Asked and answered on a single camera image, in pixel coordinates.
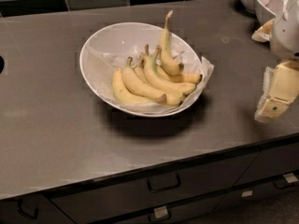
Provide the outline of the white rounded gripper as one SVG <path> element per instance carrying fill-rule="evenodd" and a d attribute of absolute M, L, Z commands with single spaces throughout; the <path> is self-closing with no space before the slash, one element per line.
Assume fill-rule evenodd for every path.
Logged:
<path fill-rule="evenodd" d="M 263 74 L 263 95 L 255 119 L 266 123 L 284 114 L 299 95 L 299 0 L 283 4 L 274 20 L 269 20 L 251 36 L 254 41 L 270 40 L 271 52 L 284 60 Z"/>

